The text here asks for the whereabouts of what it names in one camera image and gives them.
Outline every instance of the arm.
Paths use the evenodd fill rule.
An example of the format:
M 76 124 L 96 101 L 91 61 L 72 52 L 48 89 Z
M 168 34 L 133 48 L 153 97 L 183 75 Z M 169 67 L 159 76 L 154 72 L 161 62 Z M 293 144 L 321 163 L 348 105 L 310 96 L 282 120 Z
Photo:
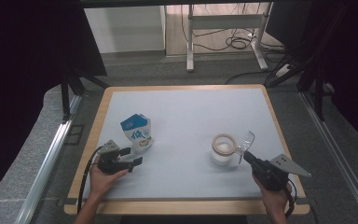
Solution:
M 104 174 L 97 165 L 92 165 L 89 170 L 91 190 L 89 197 L 79 214 L 76 217 L 74 224 L 90 224 L 94 219 L 94 215 L 97 211 L 103 196 L 109 191 L 113 183 L 120 177 L 126 175 L 128 170 L 123 170 L 115 173 L 114 175 Z
M 284 208 L 287 204 L 286 194 L 283 190 L 280 191 L 270 191 L 263 187 L 260 181 L 254 177 L 255 183 L 260 187 L 260 191 L 263 198 L 263 203 L 266 206 L 266 212 L 271 220 L 272 224 L 288 224 L 289 222 L 286 219 L 284 214 Z M 292 186 L 287 185 L 289 191 L 292 191 Z

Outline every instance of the gray carpet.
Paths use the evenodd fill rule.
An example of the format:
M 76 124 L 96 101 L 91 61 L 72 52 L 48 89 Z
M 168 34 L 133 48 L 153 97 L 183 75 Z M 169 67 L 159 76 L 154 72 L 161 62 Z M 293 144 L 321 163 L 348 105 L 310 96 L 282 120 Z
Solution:
M 151 85 L 210 85 L 225 82 L 241 73 L 255 72 L 230 80 L 228 84 L 261 84 L 267 74 L 259 74 L 252 54 L 240 57 L 227 55 L 198 57 L 195 72 L 186 71 L 183 58 L 159 59 L 158 61 L 126 61 L 115 63 L 105 60 L 108 77 L 101 80 L 112 86 Z M 281 85 L 268 89 L 268 95 L 281 125 L 291 155 L 297 163 L 312 173 L 312 178 L 301 177 L 301 181 L 314 209 L 305 216 L 291 216 L 291 223 L 358 223 L 358 204 L 332 159 L 326 144 L 315 127 L 310 114 L 296 91 L 298 76 Z M 103 90 L 83 80 L 86 93 L 82 96 L 78 113 L 73 121 L 73 133 L 56 162 L 46 190 L 34 213 L 32 223 L 69 223 L 74 216 L 63 212 L 62 200 L 72 184 L 82 150 L 101 101 Z M 60 88 L 48 92 L 39 121 L 34 126 L 18 159 L 0 184 L 0 223 L 12 223 L 20 211 L 38 168 L 61 119 Z M 345 147 L 345 155 L 351 158 L 352 169 L 358 174 L 358 134 L 343 119 L 328 99 L 324 104 L 326 122 L 331 125 L 333 135 Z M 95 223 L 118 223 L 120 217 L 97 216 Z M 269 223 L 266 216 L 248 216 L 248 222 Z

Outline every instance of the human hand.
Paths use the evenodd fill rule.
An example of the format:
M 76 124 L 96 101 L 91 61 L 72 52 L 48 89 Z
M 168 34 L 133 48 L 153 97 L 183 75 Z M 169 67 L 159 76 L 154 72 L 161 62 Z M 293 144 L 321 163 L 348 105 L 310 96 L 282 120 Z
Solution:
M 104 194 L 109 191 L 113 183 L 120 177 L 127 174 L 128 170 L 119 171 L 113 175 L 106 175 L 98 168 L 98 161 L 101 155 L 95 158 L 94 164 L 89 169 L 89 177 L 91 182 L 90 194 L 102 198 Z
M 260 181 L 253 175 L 255 183 L 260 187 L 263 204 L 266 206 L 266 212 L 271 219 L 272 223 L 282 224 L 288 223 L 284 214 L 284 208 L 287 204 L 287 196 L 284 191 L 271 191 L 264 188 Z M 292 192 L 292 186 L 287 184 L 287 189 Z

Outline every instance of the wooden table frame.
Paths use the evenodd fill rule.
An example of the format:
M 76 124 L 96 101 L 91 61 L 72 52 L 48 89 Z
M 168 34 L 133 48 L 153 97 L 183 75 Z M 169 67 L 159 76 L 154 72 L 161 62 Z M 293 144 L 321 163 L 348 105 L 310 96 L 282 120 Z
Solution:
M 117 91 L 175 91 L 175 90 L 229 90 L 229 89 L 261 89 L 272 119 L 275 123 L 278 135 L 286 156 L 291 158 L 289 149 L 283 138 L 280 125 L 275 116 L 272 104 L 266 89 L 262 85 L 204 85 L 204 86 L 149 86 L 149 87 L 111 87 L 105 90 L 103 99 L 92 125 L 89 139 L 85 146 L 80 163 L 77 167 L 73 184 L 68 193 L 68 199 L 77 199 L 83 172 L 92 152 L 97 148 L 99 136 L 112 95 Z M 299 199 L 306 199 L 305 192 L 297 175 L 297 195 Z M 67 214 L 76 214 L 76 204 L 65 204 L 64 211 Z M 295 204 L 294 215 L 304 215 L 310 211 L 307 203 Z M 97 211 L 98 214 L 109 215 L 250 215 L 266 214 L 265 206 L 261 199 L 252 200 L 155 200 L 155 201 L 105 201 Z

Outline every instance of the blue milk carton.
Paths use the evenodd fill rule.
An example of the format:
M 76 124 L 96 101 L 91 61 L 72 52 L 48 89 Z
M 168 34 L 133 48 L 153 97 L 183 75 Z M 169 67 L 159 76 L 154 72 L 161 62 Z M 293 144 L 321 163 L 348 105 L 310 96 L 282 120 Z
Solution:
M 150 119 L 142 114 L 135 114 L 120 124 L 124 134 L 132 141 L 134 152 L 143 153 L 150 148 L 153 143 L 152 136 L 150 135 Z

